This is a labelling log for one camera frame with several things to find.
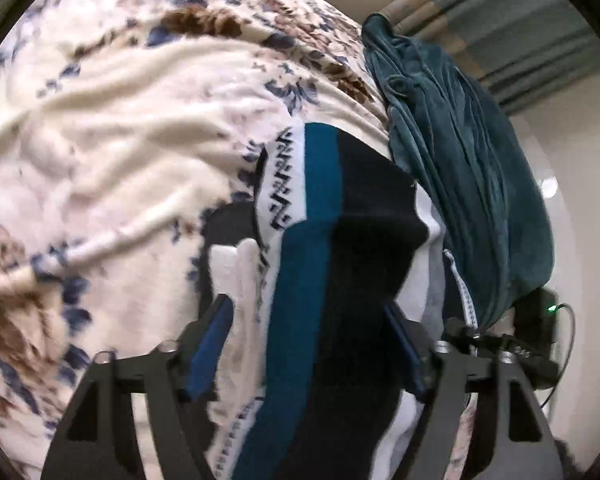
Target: black stripe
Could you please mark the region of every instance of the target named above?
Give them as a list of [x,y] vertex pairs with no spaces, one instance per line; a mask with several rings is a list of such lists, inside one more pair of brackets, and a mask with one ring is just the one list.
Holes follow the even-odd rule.
[[308,403],[275,479],[368,478],[398,403],[382,305],[398,293],[427,228],[414,181],[357,139],[338,134],[343,215]]

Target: black bracket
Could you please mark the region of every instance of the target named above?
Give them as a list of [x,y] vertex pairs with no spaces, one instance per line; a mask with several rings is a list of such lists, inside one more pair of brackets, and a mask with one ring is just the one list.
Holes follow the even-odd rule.
[[442,479],[467,393],[478,393],[476,421],[463,480],[558,480],[562,468],[548,423],[510,352],[496,358],[435,345],[440,375],[394,480]]
[[43,480],[144,480],[131,393],[146,394],[160,468],[165,480],[212,480],[194,428],[195,402],[186,391],[191,357],[218,311],[187,325],[178,341],[165,341],[144,356],[116,360],[96,355],[75,391],[52,440]]

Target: white stripe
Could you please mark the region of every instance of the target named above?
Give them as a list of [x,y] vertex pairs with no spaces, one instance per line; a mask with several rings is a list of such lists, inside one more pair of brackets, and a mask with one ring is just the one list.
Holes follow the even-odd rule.
[[413,395],[400,391],[394,419],[378,442],[371,461],[369,480],[388,480],[391,475],[391,456],[398,439],[418,421],[417,402]]
[[395,303],[408,319],[420,321],[427,306],[430,246],[440,236],[442,229],[431,213],[433,210],[431,199],[420,184],[416,184],[414,206],[416,215],[426,225],[429,235],[427,240],[413,254],[411,267],[395,298]]
[[[286,167],[283,172],[290,177],[287,188],[288,193],[284,194],[284,198],[289,200],[289,205],[285,210],[286,215],[290,219],[285,222],[285,228],[293,224],[306,220],[306,190],[304,188],[304,125],[301,127],[293,127],[291,129],[292,141],[291,149],[285,151],[290,158],[286,162]],[[264,359],[266,357],[266,341],[267,330],[269,329],[269,315],[273,302],[273,295],[276,288],[276,280],[280,272],[280,252],[282,249],[282,236],[284,230],[277,230],[272,226],[275,212],[271,211],[272,205],[280,203],[272,199],[272,195],[276,190],[276,186],[280,184],[280,179],[276,177],[276,172],[279,168],[276,167],[277,162],[283,162],[276,155],[280,153],[285,146],[284,142],[274,140],[266,146],[267,163],[263,170],[262,180],[260,183],[260,191],[256,197],[256,219],[258,221],[258,230],[264,248],[262,256],[266,260],[267,265],[263,269],[262,286],[260,288],[260,305],[258,308],[258,325],[260,330],[261,355],[259,362],[254,364],[256,371],[254,372],[257,382],[262,385],[258,396],[264,397],[266,388],[264,382]],[[219,428],[214,435],[209,450],[206,452],[206,460],[213,470],[214,475],[219,480],[227,480],[231,478],[235,464],[244,444],[244,440],[249,433],[249,430],[255,423],[256,414],[262,405],[262,400],[251,399],[250,402],[245,402],[236,413],[230,415],[227,424]],[[246,419],[238,419],[238,414],[243,413]],[[228,455],[222,455],[224,449]],[[222,470],[218,469],[220,461],[222,462]]]
[[474,300],[471,298],[471,294],[469,293],[469,288],[466,286],[462,276],[458,272],[458,267],[456,266],[456,260],[454,259],[453,254],[448,249],[444,251],[445,256],[449,258],[451,262],[451,273],[456,279],[456,283],[458,284],[458,291],[460,293],[460,299],[462,301],[462,310],[464,311],[464,322],[467,326],[471,326],[473,328],[478,328],[478,318],[475,315],[475,307]]

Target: floral blanket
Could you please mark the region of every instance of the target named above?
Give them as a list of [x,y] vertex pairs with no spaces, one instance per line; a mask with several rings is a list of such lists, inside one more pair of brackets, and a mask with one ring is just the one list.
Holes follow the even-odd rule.
[[0,47],[0,445],[21,475],[40,476],[91,357],[196,318],[200,231],[252,198],[264,142],[316,121],[388,156],[359,38],[322,0],[24,13]]

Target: teal stripe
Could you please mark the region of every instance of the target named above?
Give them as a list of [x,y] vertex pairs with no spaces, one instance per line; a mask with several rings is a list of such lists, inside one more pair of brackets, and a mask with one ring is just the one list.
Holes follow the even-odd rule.
[[304,413],[329,277],[331,233],[342,211],[337,133],[325,124],[305,129],[307,220],[290,227],[282,238],[267,335],[266,397],[233,480],[272,478]]

